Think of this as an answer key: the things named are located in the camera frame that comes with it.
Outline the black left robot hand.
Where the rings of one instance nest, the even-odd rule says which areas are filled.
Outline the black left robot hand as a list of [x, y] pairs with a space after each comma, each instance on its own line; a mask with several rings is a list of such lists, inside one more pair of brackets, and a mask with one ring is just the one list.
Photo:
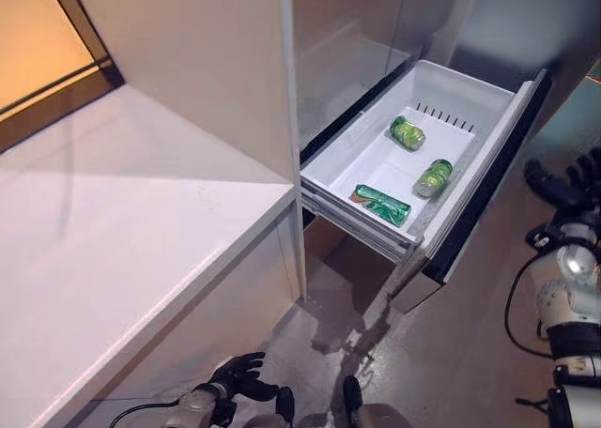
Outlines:
[[234, 357], [213, 373], [208, 384], [223, 400], [232, 400], [240, 394], [256, 402], [271, 401], [276, 397], [279, 387], [260, 379], [260, 369], [265, 357], [265, 352]]

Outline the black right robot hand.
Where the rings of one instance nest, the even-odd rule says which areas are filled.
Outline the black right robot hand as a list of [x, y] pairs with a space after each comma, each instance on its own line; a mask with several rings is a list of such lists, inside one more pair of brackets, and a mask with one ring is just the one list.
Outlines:
[[537, 159], [524, 168], [529, 188], [558, 209], [585, 210], [600, 206], [600, 147], [595, 146], [565, 169], [564, 180], [549, 172]]

